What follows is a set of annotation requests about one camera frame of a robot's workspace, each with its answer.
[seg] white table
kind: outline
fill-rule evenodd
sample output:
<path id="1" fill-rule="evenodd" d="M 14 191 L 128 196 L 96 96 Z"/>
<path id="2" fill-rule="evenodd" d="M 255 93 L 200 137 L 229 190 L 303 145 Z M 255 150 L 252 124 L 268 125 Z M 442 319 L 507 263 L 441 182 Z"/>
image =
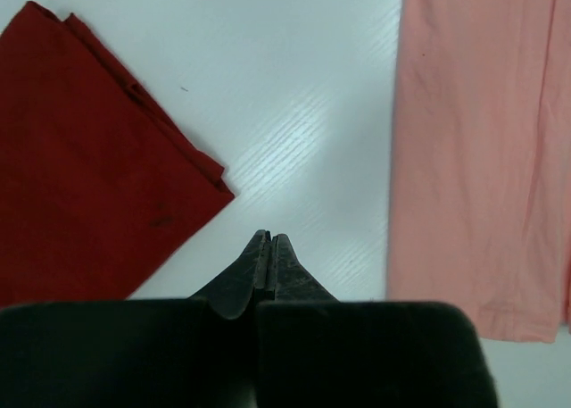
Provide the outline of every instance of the white table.
<path id="1" fill-rule="evenodd" d="M 269 229 L 334 296 L 384 298 L 401 0 L 37 1 L 86 21 L 238 195 L 134 297 L 191 295 Z M 484 349 L 505 407 L 571 404 L 566 332 Z"/>

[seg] light pink fabric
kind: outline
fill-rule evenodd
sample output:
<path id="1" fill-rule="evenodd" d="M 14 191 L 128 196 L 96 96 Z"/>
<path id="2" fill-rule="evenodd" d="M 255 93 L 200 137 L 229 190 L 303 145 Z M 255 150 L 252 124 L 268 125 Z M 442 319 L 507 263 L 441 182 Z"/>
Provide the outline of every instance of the light pink fabric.
<path id="1" fill-rule="evenodd" d="M 389 296 L 456 304 L 482 337 L 568 319 L 571 0 L 405 0 Z"/>

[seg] red towel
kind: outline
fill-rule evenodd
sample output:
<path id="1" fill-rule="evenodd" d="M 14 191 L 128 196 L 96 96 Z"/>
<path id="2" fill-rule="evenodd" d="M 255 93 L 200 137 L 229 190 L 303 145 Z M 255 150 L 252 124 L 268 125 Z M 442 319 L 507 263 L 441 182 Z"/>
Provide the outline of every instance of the red towel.
<path id="1" fill-rule="evenodd" d="M 0 97 L 0 306 L 128 296 L 234 197 L 73 14 L 14 17 Z"/>

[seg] small dark speck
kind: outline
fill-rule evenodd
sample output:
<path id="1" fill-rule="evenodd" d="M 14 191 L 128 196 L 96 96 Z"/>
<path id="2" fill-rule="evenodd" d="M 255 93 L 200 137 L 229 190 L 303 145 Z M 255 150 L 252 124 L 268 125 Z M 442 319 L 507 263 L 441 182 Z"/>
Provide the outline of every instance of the small dark speck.
<path id="1" fill-rule="evenodd" d="M 163 227 L 165 225 L 169 225 L 175 220 L 172 216 L 161 216 L 160 218 L 153 219 L 149 222 L 149 225 L 154 228 Z"/>

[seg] pink towel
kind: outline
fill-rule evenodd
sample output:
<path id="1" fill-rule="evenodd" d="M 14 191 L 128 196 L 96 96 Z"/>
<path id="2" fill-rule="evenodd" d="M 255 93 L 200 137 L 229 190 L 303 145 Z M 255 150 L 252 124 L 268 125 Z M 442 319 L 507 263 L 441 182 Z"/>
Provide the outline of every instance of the pink towel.
<path id="1" fill-rule="evenodd" d="M 456 304 L 482 337 L 569 314 L 571 0 L 405 0 L 389 296 Z"/>

